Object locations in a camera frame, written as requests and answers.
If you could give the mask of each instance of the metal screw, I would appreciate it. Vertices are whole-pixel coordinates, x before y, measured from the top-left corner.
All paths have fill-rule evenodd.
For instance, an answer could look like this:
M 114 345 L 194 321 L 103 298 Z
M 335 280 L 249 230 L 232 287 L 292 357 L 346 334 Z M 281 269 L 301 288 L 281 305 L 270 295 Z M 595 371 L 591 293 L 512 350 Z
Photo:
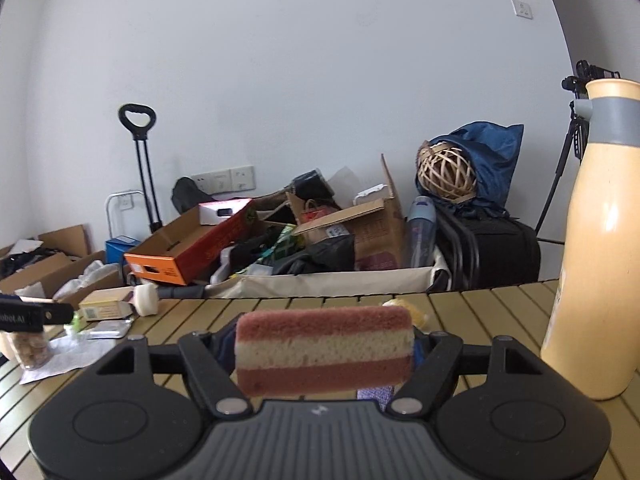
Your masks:
M 413 415 L 414 413 L 420 412 L 422 403 L 413 397 L 402 397 L 391 403 L 391 409 L 401 415 Z
M 227 397 L 216 403 L 216 409 L 225 415 L 239 415 L 249 407 L 246 400 L 237 397 Z

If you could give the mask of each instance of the wicker ball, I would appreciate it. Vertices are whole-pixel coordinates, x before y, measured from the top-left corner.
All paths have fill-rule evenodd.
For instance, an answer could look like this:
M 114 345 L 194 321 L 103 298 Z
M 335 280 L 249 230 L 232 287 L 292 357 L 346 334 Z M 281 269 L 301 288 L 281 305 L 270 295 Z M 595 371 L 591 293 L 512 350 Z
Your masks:
M 448 142 L 425 141 L 415 160 L 420 185 L 454 204 L 476 196 L 476 172 L 464 152 Z

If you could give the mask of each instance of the red box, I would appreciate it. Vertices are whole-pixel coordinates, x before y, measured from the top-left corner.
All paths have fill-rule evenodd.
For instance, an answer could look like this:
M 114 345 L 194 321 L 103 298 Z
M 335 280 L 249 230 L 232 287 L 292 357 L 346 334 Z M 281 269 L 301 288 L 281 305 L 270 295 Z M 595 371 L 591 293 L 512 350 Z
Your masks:
M 246 236 L 256 217 L 250 198 L 200 204 L 158 229 L 125 258 L 140 278 L 187 285 L 222 249 Z

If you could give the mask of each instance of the wall socket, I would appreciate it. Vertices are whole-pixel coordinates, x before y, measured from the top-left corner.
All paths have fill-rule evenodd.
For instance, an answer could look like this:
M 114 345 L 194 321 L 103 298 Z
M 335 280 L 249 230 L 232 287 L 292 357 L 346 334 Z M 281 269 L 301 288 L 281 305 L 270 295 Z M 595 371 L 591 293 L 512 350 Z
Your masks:
M 529 4 L 521 2 L 520 0 L 511 0 L 511 3 L 513 4 L 513 11 L 516 13 L 516 16 L 533 20 L 533 12 L 531 12 L 531 6 Z
M 254 167 L 233 168 L 231 170 L 231 191 L 247 191 L 248 189 L 255 189 Z
M 133 209 L 133 195 L 120 195 L 118 197 L 118 209 L 120 211 Z
M 229 170 L 211 171 L 193 175 L 191 179 L 198 189 L 209 194 L 227 193 L 231 191 L 231 172 Z
M 196 183 L 199 190 L 209 195 L 255 189 L 253 166 L 200 173 L 193 175 L 191 179 Z

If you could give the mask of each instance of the camera tripod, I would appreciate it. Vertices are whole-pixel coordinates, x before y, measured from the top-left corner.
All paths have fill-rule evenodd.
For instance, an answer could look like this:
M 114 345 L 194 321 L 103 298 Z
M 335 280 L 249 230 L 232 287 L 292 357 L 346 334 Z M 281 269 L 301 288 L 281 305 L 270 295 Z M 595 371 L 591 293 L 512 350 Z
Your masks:
M 584 59 L 578 61 L 578 63 L 575 64 L 575 73 L 577 75 L 571 75 L 562 80 L 562 88 L 569 92 L 573 92 L 575 99 L 586 98 L 586 85 L 589 81 L 604 78 L 620 79 L 620 72 L 612 72 L 611 70 L 606 70 L 599 66 L 591 65 Z M 569 158 L 571 146 L 573 145 L 574 155 L 580 163 L 582 163 L 584 150 L 587 147 L 587 141 L 589 139 L 589 121 L 583 119 L 582 117 L 579 117 L 575 113 L 573 101 L 569 103 L 569 107 L 571 108 L 569 129 L 564 137 L 564 144 L 562 145 L 562 150 L 560 151 L 560 158 L 558 159 L 558 165 L 556 166 L 556 175 L 554 177 L 554 181 L 551 184 L 551 189 L 549 190 L 549 194 L 546 197 L 545 205 L 542 208 L 542 213 L 540 213 L 540 218 L 538 219 L 538 224 L 536 225 L 536 234 L 540 232 L 540 228 L 542 227 L 542 224 L 544 223 L 546 218 L 546 213 L 549 211 L 551 202 L 554 199 L 556 189 L 558 188 L 558 183 L 560 182 L 560 178 L 564 173 L 564 168 L 566 167 L 566 162 Z M 550 244 L 564 245 L 564 242 L 560 242 L 558 240 L 550 240 L 549 238 L 538 238 L 538 241 L 547 242 Z

